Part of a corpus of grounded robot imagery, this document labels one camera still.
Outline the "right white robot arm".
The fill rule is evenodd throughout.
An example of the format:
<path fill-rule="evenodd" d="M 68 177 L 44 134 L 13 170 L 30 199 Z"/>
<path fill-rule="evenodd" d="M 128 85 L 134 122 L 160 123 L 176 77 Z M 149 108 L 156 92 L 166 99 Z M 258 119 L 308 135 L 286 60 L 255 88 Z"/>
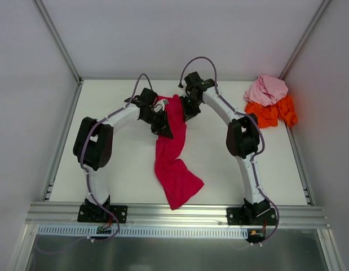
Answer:
<path fill-rule="evenodd" d="M 218 92 L 213 79 L 203 80 L 198 72 L 192 72 L 185 78 L 185 95 L 180 97 L 183 108 L 183 120 L 197 116 L 200 105 L 212 108 L 227 125 L 226 147 L 240 167 L 244 183 L 244 206 L 241 211 L 250 224 L 257 224 L 270 210 L 270 203 L 261 190 L 256 155 L 260 144 L 257 118 L 247 115 L 229 104 Z"/>

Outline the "magenta t shirt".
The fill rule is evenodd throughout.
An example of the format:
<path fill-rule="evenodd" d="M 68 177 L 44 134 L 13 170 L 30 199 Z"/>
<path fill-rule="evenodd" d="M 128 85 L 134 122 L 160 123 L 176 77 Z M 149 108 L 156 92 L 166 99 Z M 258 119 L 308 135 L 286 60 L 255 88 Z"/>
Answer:
<path fill-rule="evenodd" d="M 172 210 L 184 205 L 204 186 L 203 180 L 194 175 L 180 159 L 185 146 L 187 126 L 178 95 L 166 98 L 165 106 L 173 139 L 159 136 L 156 141 L 154 173 L 161 184 Z"/>

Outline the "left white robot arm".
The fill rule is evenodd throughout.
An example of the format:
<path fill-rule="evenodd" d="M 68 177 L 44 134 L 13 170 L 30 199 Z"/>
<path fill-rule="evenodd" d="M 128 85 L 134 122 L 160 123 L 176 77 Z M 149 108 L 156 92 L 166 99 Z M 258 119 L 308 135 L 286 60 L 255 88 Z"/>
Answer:
<path fill-rule="evenodd" d="M 173 139 L 166 112 L 168 105 L 168 99 L 160 99 L 153 90 L 144 88 L 102 119 L 85 117 L 81 121 L 73 154 L 84 171 L 88 194 L 79 209 L 79 222 L 106 222 L 112 217 L 107 182 L 100 177 L 99 169 L 111 159 L 115 133 L 141 120 L 151 126 L 154 135 Z"/>

